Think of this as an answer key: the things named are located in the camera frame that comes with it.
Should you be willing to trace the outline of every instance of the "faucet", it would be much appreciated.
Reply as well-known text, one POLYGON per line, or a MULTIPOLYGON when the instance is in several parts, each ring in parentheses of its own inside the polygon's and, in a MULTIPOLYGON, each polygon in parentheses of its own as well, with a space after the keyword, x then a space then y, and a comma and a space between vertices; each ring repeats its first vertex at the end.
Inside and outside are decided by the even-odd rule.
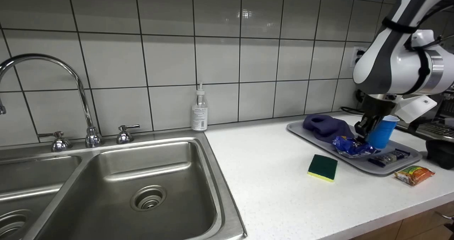
MULTIPOLYGON (((20 63, 20 62, 25 62, 28 60, 44 60, 44 61, 49 61, 53 62, 54 64, 60 65, 63 69, 65 69, 76 81, 77 83, 77 89, 79 91, 79 95, 81 96, 81 102, 82 102, 82 107, 84 108, 84 114, 85 114, 85 120, 87 122, 87 136, 85 137, 85 146, 87 148, 96 148, 104 144, 104 140, 102 136, 98 133, 96 130, 96 127, 93 126, 93 122, 91 121, 91 115, 90 111, 88 109, 88 103, 87 103, 87 98, 85 95, 84 91, 84 85, 82 84, 81 78, 79 75, 75 72, 75 70, 66 64, 66 62, 63 62, 62 60, 47 55, 47 54, 20 54, 11 57, 10 59, 5 60, 0 64, 0 82, 5 76, 5 73, 11 69, 14 65, 20 63)), ((3 106, 1 99, 0 99, 0 115, 1 114, 6 114, 6 108, 3 106)))

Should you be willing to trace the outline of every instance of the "yellow sponge side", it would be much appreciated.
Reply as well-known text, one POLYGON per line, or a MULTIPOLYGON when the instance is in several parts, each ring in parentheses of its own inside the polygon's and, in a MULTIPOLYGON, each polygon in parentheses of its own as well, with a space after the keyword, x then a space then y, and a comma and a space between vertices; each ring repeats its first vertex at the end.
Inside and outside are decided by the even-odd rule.
POLYGON ((321 175, 317 175, 317 174, 314 174, 314 173, 311 173, 311 172, 308 172, 308 175, 311 175, 313 177, 317 177, 317 178, 320 178, 322 180, 326 180, 326 181, 329 181, 329 182, 334 182, 333 179, 330 179, 328 177, 324 177, 324 176, 321 176, 321 175))

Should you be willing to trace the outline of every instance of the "sink drain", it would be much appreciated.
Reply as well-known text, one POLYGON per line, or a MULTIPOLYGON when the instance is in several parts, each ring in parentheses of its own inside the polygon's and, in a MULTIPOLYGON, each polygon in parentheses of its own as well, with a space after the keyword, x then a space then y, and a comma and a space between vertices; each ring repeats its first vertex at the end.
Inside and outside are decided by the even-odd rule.
POLYGON ((0 240, 20 230, 27 221, 29 210, 17 210, 0 216, 0 240))
POLYGON ((159 185, 146 186, 133 195, 131 198, 131 207, 136 211, 150 211, 162 204, 165 198, 165 188, 159 185))

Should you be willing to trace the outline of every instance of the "faucet handle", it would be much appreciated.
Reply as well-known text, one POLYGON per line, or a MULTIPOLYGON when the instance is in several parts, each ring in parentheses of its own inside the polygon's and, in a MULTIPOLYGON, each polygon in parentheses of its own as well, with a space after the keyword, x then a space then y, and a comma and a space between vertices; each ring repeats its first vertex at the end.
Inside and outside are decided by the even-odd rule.
POLYGON ((69 148, 73 147, 73 144, 68 141, 64 136, 62 131, 56 131, 54 133, 40 133, 38 137, 49 137, 54 136, 55 140, 52 142, 52 147, 50 150, 52 152, 60 152, 60 151, 67 151, 69 148))
POLYGON ((117 135, 117 144, 126 144, 134 140, 134 137, 128 132, 130 128, 140 128, 140 125, 120 125, 118 127, 120 133, 117 135))

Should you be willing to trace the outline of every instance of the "electrical outlet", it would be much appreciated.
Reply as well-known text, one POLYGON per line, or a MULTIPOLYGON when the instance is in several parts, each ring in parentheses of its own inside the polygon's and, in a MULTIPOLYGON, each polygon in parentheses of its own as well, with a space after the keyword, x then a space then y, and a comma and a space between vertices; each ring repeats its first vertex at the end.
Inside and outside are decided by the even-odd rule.
POLYGON ((351 54, 350 67, 355 67, 356 59, 361 58, 361 55, 358 55, 358 51, 366 51, 366 47, 353 47, 353 53, 351 54))

